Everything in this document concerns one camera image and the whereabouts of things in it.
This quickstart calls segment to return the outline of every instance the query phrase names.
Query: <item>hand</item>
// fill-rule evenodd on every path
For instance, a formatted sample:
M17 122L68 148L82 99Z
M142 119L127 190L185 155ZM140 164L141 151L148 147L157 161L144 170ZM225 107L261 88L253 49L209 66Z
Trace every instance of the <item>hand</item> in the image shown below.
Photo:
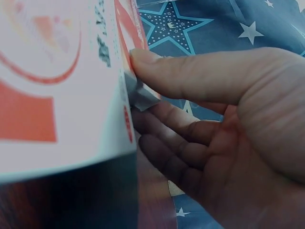
M132 51L160 94L224 115L200 121L167 103L132 111L139 145L223 227L305 227L305 60L261 48L181 58Z

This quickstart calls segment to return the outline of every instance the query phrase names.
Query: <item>star-patterned blanket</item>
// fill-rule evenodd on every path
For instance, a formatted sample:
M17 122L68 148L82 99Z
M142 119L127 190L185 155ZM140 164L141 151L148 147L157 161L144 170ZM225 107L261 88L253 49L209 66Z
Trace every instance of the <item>star-patterned blanket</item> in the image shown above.
M149 48L161 56L278 47L305 57L305 0L156 2L138 0L138 5ZM222 120L189 101L165 100L200 119ZM221 228L185 194L173 199L179 229Z

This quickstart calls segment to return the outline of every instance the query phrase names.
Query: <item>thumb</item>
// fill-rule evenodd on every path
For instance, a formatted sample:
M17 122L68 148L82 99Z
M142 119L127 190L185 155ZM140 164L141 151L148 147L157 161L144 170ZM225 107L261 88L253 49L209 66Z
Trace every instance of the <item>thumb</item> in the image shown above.
M179 58L135 49L131 55L137 76L166 97L234 105L262 78L275 77L301 58L277 48Z

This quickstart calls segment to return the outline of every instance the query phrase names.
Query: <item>blue star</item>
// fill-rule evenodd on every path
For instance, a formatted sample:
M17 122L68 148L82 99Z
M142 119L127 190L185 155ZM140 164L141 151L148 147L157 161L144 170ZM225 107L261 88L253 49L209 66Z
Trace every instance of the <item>blue star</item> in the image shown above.
M302 35L302 37L305 39L305 33L303 33L302 31L300 31L297 27L295 27L294 25L292 25L298 32L299 34ZM305 51L301 53L301 56L305 57Z
M151 27L146 35L149 49L170 41L187 55L195 55L188 32L213 21L213 19L181 16L175 2L164 3L159 12L150 10L139 10L139 12L143 23Z

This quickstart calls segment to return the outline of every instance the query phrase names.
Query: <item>finger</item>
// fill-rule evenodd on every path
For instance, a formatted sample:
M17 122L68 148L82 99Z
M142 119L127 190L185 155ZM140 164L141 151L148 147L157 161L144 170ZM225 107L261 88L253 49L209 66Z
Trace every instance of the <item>finger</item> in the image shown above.
M178 158L160 139L143 135L139 145L151 164L182 191L194 196L200 184L202 172L189 167Z
M150 134L161 139L173 152L179 153L187 141L160 122L148 111L140 112L132 109L134 128L141 134Z
M135 49L132 64L137 76L164 96L237 105L255 82L285 68L291 57L300 61L297 55L276 48L180 58L160 58Z
M132 118L134 127L140 134L150 134L159 138L188 166L199 170L203 169L207 159L207 146L187 142L149 112L139 112L133 109Z
M210 144L214 133L220 126L219 122L200 121L166 101L150 108L150 112L187 141L206 146Z

